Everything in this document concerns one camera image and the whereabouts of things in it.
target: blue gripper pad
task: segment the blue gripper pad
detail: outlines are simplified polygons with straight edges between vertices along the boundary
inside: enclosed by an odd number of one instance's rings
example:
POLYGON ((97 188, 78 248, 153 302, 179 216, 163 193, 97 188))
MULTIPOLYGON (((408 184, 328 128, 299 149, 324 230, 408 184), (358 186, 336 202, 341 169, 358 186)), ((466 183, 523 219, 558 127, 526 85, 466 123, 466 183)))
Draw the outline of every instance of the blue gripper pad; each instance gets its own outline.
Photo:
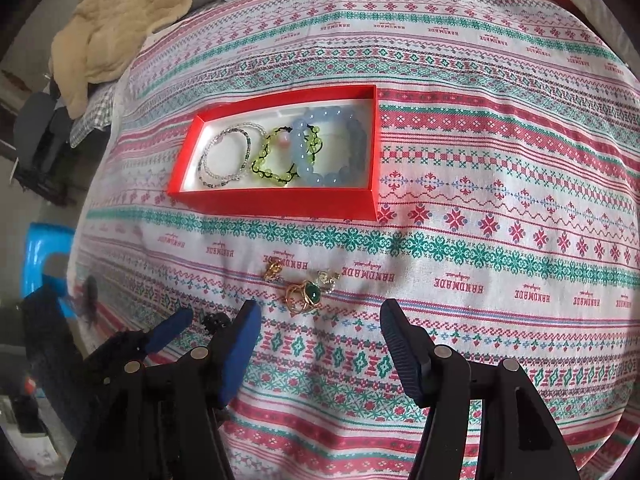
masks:
POLYGON ((178 337, 193 320, 193 310, 179 308, 174 314, 156 326, 149 334, 145 345, 147 354, 156 354, 178 337))
POLYGON ((222 366, 222 386, 218 391, 218 401, 223 406, 236 396, 249 360, 254 353, 262 323, 260 306, 254 300, 245 301, 234 323, 239 319, 242 325, 239 326, 236 339, 232 342, 232 347, 222 366))

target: green gemstone ring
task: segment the green gemstone ring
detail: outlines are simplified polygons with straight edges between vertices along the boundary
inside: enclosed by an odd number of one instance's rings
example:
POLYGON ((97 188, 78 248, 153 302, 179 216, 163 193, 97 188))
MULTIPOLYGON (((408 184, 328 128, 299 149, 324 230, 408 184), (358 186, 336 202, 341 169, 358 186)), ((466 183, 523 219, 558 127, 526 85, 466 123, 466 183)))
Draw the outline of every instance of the green gemstone ring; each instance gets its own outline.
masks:
POLYGON ((311 312, 316 308, 320 308, 320 299, 320 287, 309 280, 305 280, 299 285, 289 285, 285 294, 285 302, 287 303, 287 308, 289 309, 289 312, 292 316, 295 316, 296 314, 304 314, 306 312, 311 312), (304 303, 302 308, 296 307, 295 300, 293 298, 293 294, 295 292, 299 293, 300 296, 302 296, 302 300, 304 303))

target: light blue bead bracelet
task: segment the light blue bead bracelet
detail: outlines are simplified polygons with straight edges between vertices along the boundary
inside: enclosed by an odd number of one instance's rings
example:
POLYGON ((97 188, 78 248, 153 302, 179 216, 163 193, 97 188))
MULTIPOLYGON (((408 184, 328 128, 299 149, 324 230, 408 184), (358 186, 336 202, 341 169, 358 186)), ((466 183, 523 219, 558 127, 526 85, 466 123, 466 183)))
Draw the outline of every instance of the light blue bead bracelet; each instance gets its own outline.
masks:
POLYGON ((291 123, 289 139, 289 155, 296 165, 296 172, 304 183, 309 186, 353 186, 359 181, 364 172, 367 160, 367 134, 360 121, 355 118, 352 108, 329 106, 309 109, 304 116, 295 119, 291 123), (336 120, 344 121, 349 133, 349 163, 341 167, 338 173, 321 175, 314 172, 314 167, 311 164, 308 146, 305 142, 305 129, 308 124, 336 120))

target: screw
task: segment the screw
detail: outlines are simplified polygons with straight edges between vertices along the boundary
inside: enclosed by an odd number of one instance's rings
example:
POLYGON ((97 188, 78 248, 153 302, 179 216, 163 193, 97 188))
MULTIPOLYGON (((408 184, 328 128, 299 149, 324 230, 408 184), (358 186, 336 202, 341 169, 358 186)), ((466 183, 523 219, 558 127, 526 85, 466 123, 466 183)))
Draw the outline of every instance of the screw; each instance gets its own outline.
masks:
POLYGON ((209 350, 206 346, 198 346, 191 350, 191 357, 194 359, 204 359, 209 355, 209 350))
POLYGON ((433 353, 436 354, 438 357, 446 359, 448 357, 451 357, 452 352, 451 352, 451 348, 449 348, 448 346, 438 345, 434 349, 433 353))
POLYGON ((127 374, 134 374, 138 370, 140 370, 140 363, 138 361, 129 361, 124 365, 124 371, 126 371, 127 374))
POLYGON ((510 372, 516 372, 518 371, 518 368, 520 368, 520 364, 516 361, 516 359, 511 358, 502 361, 502 366, 507 368, 507 370, 510 372))

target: ring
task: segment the ring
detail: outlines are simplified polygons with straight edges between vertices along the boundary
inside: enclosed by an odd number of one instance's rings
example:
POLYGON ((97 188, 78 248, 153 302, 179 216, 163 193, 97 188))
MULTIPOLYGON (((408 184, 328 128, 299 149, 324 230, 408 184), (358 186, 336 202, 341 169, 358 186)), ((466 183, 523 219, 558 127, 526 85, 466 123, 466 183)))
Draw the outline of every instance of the ring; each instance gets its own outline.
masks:
POLYGON ((295 316, 296 314, 304 314, 306 312, 311 312, 316 308, 320 308, 320 298, 320 288, 310 280, 305 280, 299 285, 289 285, 285 294, 287 309, 292 316, 295 316), (295 300, 292 297, 294 293, 300 294, 300 296, 302 296, 302 300, 304 302, 302 308, 296 307, 295 300))
POLYGON ((267 261, 267 270, 264 271, 262 277, 265 282, 276 282, 280 279, 280 272, 282 271, 282 260, 275 256, 270 256, 267 261))
POLYGON ((340 279, 340 274, 337 272, 331 272, 330 270, 318 270, 318 278, 316 279, 316 285, 322 292, 333 292, 335 288, 335 282, 340 279))

